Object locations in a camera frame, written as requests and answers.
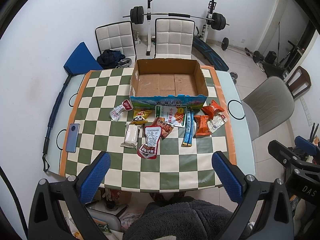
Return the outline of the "red white jinzai snack pouch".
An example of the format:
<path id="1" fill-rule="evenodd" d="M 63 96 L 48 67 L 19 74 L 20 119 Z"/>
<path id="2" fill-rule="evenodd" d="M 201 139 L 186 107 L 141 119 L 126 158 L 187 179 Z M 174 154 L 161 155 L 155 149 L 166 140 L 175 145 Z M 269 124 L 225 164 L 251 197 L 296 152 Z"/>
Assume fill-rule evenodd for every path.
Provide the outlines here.
<path id="1" fill-rule="evenodd" d="M 131 110 L 133 110 L 132 104 L 130 100 L 126 99 L 120 105 L 114 107 L 114 109 L 110 111 L 110 117 L 113 121 L 118 121 L 121 113 Z"/>

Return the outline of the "red white label snack pouch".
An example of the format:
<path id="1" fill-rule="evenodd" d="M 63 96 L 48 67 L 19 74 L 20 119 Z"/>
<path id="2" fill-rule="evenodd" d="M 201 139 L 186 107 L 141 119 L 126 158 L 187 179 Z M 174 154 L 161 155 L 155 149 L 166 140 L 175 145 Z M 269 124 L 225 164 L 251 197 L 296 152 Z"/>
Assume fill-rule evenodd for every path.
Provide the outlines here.
<path id="1" fill-rule="evenodd" d="M 161 137 L 160 126 L 146 126 L 145 127 L 145 143 L 140 146 L 137 154 L 143 159 L 156 159 Z"/>

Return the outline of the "orange snack packet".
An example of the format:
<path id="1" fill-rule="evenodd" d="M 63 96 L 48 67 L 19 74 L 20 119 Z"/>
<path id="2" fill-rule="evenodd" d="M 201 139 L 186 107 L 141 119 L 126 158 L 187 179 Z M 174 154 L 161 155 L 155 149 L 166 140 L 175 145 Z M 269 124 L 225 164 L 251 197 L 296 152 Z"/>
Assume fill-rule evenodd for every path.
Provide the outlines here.
<path id="1" fill-rule="evenodd" d="M 205 115 L 209 116 L 210 120 L 213 120 L 214 116 L 225 111 L 215 100 L 212 100 L 209 105 L 203 106 L 201 110 Z"/>
<path id="2" fill-rule="evenodd" d="M 196 132 L 195 137 L 206 137 L 212 135 L 209 127 L 208 121 L 210 120 L 210 116 L 208 115 L 195 115 L 194 116 L 196 122 Z"/>

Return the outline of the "green white dried tofu pouch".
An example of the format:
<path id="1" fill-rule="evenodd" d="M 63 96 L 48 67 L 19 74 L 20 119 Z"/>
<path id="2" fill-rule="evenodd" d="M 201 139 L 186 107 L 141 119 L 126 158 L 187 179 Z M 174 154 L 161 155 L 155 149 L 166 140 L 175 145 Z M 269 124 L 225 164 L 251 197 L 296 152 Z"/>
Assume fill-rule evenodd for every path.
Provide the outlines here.
<path id="1" fill-rule="evenodd" d="M 185 126 L 186 107 L 160 106 L 155 107 L 155 116 L 174 127 Z"/>

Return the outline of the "yellow snack packet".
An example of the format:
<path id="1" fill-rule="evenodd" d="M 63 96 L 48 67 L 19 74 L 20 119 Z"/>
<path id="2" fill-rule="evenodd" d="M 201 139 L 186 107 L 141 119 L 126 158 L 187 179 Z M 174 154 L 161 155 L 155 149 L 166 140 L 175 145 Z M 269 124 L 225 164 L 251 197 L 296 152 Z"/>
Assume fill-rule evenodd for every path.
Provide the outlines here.
<path id="1" fill-rule="evenodd" d="M 152 113 L 152 110 L 135 109 L 131 125 L 143 125 L 148 122 L 147 118 Z"/>

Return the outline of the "dumbbell on floor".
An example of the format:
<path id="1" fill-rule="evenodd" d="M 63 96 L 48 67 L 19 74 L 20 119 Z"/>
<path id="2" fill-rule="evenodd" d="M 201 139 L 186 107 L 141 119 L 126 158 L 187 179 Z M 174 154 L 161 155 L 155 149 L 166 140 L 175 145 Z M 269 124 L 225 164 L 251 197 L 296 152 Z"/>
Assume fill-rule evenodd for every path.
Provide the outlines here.
<path id="1" fill-rule="evenodd" d="M 246 55 L 247 57 L 251 58 L 254 63 L 263 62 L 264 60 L 264 56 L 257 50 L 251 51 L 248 48 L 239 48 L 237 46 L 230 45 L 227 37 L 223 38 L 221 42 L 221 49 L 223 51 L 231 50 L 241 55 Z"/>

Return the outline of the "brown shrimp snack packet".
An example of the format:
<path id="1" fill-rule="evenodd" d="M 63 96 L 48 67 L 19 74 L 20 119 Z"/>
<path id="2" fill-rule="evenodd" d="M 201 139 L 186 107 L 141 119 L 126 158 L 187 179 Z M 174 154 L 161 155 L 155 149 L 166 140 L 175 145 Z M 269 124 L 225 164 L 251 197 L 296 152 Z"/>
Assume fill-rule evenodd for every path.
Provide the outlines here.
<path id="1" fill-rule="evenodd" d="M 160 117 L 157 117 L 152 125 L 152 127 L 155 127 L 155 126 L 160 126 L 162 131 L 161 131 L 161 139 L 165 139 L 173 130 L 173 126 L 168 123 L 168 122 L 165 122 L 162 118 Z"/>

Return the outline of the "white wafer packet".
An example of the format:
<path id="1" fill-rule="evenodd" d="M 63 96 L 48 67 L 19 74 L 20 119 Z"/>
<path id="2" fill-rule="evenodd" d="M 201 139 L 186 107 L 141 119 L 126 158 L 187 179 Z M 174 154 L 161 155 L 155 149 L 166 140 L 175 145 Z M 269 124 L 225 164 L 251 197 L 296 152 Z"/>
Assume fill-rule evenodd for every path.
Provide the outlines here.
<path id="1" fill-rule="evenodd" d="M 121 147 L 137 149 L 138 137 L 142 125 L 128 124 L 126 125 L 124 141 L 121 143 Z"/>

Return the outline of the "barbell with black plates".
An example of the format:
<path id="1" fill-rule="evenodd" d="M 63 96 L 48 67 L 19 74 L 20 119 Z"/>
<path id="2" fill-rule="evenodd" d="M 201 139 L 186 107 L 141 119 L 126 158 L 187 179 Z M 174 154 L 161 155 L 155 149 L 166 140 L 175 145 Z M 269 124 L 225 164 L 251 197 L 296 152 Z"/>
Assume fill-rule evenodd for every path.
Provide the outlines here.
<path id="1" fill-rule="evenodd" d="M 214 12 L 210 17 L 199 17 L 199 16 L 192 16 L 189 14 L 181 14 L 181 13 L 151 13 L 151 12 L 144 12 L 143 6 L 136 6 L 130 9 L 130 14 L 123 16 L 123 18 L 129 18 L 130 21 L 134 24 L 143 24 L 144 18 L 151 17 L 151 16 L 168 16 L 168 17 L 181 17 L 181 18 L 196 18 L 206 20 L 209 26 L 214 30 L 223 30 L 226 26 L 229 26 L 227 20 L 223 14 Z"/>

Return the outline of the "grey plastic chair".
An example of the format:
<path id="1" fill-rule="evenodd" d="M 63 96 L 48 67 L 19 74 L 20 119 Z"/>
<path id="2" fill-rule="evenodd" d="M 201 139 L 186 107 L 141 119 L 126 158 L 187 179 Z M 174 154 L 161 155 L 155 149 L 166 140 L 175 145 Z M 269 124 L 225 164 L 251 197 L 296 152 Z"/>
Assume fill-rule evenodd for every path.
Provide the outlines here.
<path id="1" fill-rule="evenodd" d="M 267 78 L 241 103 L 252 141 L 284 123 L 295 109 L 291 92 L 276 76 Z"/>

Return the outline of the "clear red-top snack pouch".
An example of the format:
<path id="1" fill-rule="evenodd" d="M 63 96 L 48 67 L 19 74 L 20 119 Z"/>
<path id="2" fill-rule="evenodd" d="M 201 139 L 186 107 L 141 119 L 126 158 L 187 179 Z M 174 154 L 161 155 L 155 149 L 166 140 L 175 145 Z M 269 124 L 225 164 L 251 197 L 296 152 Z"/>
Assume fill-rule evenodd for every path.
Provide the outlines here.
<path id="1" fill-rule="evenodd" d="M 214 133 L 216 132 L 220 127 L 222 127 L 226 122 L 228 121 L 228 119 L 226 118 L 226 116 L 222 113 L 218 113 L 217 115 L 215 115 L 213 117 L 212 120 L 208 121 L 208 127 L 209 130 Z"/>

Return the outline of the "small chrome dumbbell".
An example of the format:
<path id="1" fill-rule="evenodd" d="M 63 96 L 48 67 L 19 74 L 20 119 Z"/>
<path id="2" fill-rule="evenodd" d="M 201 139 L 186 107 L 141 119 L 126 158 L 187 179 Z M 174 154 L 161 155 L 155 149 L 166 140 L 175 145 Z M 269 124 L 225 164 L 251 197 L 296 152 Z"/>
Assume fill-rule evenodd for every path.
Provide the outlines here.
<path id="1" fill-rule="evenodd" d="M 232 78 L 233 83 L 236 84 L 238 79 L 238 74 L 236 72 L 230 72 L 230 76 Z"/>

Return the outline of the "black weight bench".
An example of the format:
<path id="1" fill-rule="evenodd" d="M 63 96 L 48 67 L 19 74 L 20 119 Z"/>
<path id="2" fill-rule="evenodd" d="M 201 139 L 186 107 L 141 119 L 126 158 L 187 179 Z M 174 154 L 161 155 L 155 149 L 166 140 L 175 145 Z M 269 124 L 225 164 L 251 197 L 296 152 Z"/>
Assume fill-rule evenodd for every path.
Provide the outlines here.
<path id="1" fill-rule="evenodd" d="M 206 42 L 199 37 L 193 37 L 193 47 L 200 52 L 200 54 L 210 63 L 215 70 L 225 71 L 229 70 L 227 64 Z"/>

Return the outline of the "long blue snack bar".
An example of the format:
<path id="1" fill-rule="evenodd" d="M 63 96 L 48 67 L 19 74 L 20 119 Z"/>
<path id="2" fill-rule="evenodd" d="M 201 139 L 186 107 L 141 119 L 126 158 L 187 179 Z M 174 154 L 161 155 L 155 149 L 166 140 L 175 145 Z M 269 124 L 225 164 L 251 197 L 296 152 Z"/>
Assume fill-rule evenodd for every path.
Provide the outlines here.
<path id="1" fill-rule="evenodd" d="M 185 120 L 185 133 L 182 141 L 182 147 L 191 147 L 193 144 L 193 127 L 194 127 L 194 112 L 187 110 Z"/>

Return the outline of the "blue cushion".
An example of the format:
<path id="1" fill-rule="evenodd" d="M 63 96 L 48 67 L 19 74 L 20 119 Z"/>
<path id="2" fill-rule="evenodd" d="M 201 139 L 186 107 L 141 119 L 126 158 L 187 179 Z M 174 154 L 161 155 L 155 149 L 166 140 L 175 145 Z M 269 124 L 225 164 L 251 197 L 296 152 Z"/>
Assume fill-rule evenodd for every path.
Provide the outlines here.
<path id="1" fill-rule="evenodd" d="M 91 70 L 103 70 L 84 42 L 75 48 L 63 67 L 72 76 L 86 74 Z"/>

